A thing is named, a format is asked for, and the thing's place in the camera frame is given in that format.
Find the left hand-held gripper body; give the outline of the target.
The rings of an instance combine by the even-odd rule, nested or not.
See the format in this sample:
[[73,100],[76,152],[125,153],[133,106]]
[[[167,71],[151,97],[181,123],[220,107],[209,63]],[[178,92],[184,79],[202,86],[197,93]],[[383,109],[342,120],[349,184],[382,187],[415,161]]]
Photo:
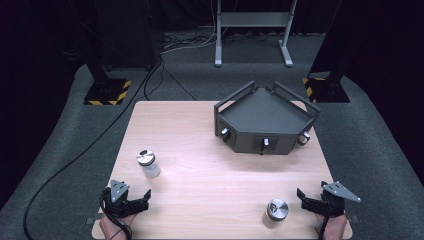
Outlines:
[[112,180],[100,197],[100,207],[107,217],[124,218],[135,212],[135,204],[141,199],[129,200],[129,185],[124,182]]

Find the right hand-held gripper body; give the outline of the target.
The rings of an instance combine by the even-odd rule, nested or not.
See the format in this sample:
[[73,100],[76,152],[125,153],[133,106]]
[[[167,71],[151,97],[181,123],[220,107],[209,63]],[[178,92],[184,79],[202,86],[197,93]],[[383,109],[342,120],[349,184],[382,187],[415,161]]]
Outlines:
[[345,213],[345,201],[361,202],[361,198],[347,189],[339,181],[327,183],[322,181],[321,200],[318,202],[318,207],[315,210],[316,214],[325,217],[338,217]]

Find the white-filled jar with silver lid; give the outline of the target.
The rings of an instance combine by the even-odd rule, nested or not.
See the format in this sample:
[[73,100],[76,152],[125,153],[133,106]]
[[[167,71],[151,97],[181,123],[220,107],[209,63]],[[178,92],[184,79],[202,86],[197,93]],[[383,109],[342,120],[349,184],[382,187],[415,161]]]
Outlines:
[[150,149],[142,150],[136,157],[138,164],[142,168],[144,175],[153,179],[160,175],[161,168],[156,162],[156,156]]

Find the brown-filled jar with silver lid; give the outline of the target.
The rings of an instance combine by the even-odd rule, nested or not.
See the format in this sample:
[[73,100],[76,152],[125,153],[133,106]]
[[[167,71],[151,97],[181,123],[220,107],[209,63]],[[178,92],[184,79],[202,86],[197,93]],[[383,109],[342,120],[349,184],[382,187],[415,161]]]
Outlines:
[[262,223],[268,229],[275,229],[287,218],[288,213],[288,204],[284,200],[272,199],[262,215]]

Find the dark grey angular box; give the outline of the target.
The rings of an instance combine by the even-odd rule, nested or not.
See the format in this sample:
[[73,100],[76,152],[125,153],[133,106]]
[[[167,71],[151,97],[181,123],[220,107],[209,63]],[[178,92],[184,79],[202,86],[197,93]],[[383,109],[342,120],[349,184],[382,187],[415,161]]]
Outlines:
[[214,105],[215,135],[237,153],[287,155],[309,141],[320,112],[278,82],[251,81]]

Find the person's right hand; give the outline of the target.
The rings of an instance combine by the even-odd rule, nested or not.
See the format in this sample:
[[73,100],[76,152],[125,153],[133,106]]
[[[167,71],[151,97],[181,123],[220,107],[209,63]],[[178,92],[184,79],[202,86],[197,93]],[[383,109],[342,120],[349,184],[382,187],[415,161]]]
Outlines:
[[322,240],[342,240],[347,225],[347,217],[345,215],[330,218],[327,225],[324,225],[324,217],[322,215],[316,214],[315,217],[317,220],[317,232],[324,230]]

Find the person's left hand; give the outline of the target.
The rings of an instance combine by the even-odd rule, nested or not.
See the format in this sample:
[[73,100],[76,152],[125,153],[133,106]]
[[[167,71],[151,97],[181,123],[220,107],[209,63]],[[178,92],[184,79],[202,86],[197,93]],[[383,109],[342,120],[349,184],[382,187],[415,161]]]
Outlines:
[[[135,215],[129,215],[124,218],[118,218],[117,221],[126,227],[130,227],[135,218]],[[99,226],[106,240],[127,240],[125,232],[115,225],[107,216],[102,216]]]

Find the black stand with striped base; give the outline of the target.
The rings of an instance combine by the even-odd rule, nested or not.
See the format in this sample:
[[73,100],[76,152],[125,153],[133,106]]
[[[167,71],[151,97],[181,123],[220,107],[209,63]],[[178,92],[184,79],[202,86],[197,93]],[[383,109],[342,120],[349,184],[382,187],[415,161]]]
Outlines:
[[92,77],[93,84],[84,98],[87,105],[119,105],[123,102],[131,82],[127,79],[110,79],[91,45],[86,28],[80,21],[73,0],[66,0],[73,22],[75,41]]
[[318,50],[303,84],[311,102],[349,103],[350,100],[341,85],[346,65],[346,46],[339,36],[342,24],[339,20],[343,0],[334,13],[328,32]]

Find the grey metal stand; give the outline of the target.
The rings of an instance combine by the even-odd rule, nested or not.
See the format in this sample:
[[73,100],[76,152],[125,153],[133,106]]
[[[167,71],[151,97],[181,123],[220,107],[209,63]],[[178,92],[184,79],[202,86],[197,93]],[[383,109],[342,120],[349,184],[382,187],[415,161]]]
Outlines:
[[298,0],[291,0],[290,9],[286,12],[223,12],[222,0],[217,0],[216,6],[216,42],[214,66],[221,67],[222,61],[222,31],[223,28],[283,28],[283,39],[279,48],[287,67],[294,65],[287,43],[294,20]]

